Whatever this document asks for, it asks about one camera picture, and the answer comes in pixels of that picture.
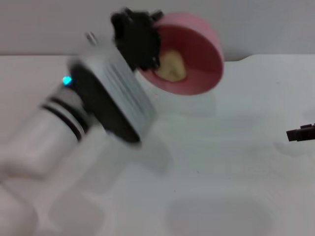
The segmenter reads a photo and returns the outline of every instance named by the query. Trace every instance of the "blue led light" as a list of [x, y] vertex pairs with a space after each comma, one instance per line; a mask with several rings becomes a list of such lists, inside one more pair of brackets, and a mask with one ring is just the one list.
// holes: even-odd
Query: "blue led light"
[[63, 78], [63, 85], [67, 86], [71, 83], [72, 79], [70, 76], [64, 76]]

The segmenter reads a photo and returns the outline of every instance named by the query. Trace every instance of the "pink bowl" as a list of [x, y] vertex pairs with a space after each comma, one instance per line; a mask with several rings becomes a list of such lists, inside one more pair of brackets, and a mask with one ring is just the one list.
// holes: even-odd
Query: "pink bowl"
[[169, 49], [180, 52], [187, 77], [173, 83], [153, 71], [141, 71], [141, 74], [158, 88], [175, 94], [195, 95], [214, 88], [223, 75], [224, 59], [211, 26], [189, 13], [165, 15], [156, 26], [161, 35], [161, 52]]

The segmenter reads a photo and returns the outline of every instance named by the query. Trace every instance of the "black stripe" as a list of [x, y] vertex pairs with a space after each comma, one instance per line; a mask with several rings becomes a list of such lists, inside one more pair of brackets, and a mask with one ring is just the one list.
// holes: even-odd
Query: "black stripe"
[[79, 122], [79, 124], [81, 125], [82, 129], [84, 130], [84, 133], [87, 133], [87, 131], [89, 130], [89, 125], [88, 123], [81, 117], [81, 114], [79, 112], [77, 112], [76, 109], [72, 108], [71, 106], [69, 106], [68, 104], [66, 104], [64, 101], [55, 98], [55, 97], [51, 97], [49, 99], [50, 101], [57, 103], [58, 105], [62, 106], [63, 108], [65, 108], [68, 112], [71, 113], [71, 115], [73, 115], [73, 117]]
[[59, 117], [66, 125], [69, 126], [69, 128], [72, 130], [72, 132], [74, 133], [74, 135], [77, 137], [77, 140], [80, 141], [82, 136], [80, 131], [78, 130], [78, 128], [66, 117], [64, 116], [62, 113], [60, 113], [59, 111], [57, 111], [54, 108], [51, 108], [47, 105], [43, 105], [41, 106], [43, 109], [50, 111], [51, 113], [53, 113], [54, 115], [56, 115], [57, 117]]

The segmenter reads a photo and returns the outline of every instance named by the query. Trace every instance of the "white table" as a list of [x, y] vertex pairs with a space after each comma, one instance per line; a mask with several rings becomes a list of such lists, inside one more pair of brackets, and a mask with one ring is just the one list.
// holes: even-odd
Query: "white table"
[[[0, 58], [0, 130], [35, 108], [63, 63]], [[161, 116], [141, 149], [96, 128], [45, 181], [6, 183], [36, 206], [36, 236], [314, 236], [315, 141], [285, 133], [315, 122], [314, 55], [228, 62], [195, 97], [143, 83]]]

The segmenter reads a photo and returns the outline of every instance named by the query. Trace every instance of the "white wall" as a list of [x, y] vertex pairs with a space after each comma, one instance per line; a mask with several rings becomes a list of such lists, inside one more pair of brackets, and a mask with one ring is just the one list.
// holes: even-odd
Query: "white wall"
[[109, 15], [133, 9], [189, 11], [218, 31], [227, 60], [315, 53], [312, 0], [2, 0], [0, 54], [65, 54], [84, 32], [111, 36]]

